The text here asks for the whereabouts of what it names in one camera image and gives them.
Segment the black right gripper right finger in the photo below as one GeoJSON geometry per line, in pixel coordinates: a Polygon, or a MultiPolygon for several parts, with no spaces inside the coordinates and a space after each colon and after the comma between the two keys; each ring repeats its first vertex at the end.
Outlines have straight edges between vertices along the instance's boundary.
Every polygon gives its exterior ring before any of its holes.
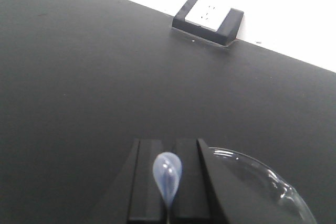
{"type": "Polygon", "coordinates": [[[174,144],[183,170],[173,223],[301,223],[243,185],[209,148],[204,140],[174,144]]]}

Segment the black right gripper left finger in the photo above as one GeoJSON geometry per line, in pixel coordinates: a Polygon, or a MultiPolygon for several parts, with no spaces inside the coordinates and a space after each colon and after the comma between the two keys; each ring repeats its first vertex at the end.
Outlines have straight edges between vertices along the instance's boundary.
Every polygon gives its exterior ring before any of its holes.
{"type": "Polygon", "coordinates": [[[97,204],[97,223],[163,223],[152,167],[160,140],[136,140],[116,179],[97,204]]]}

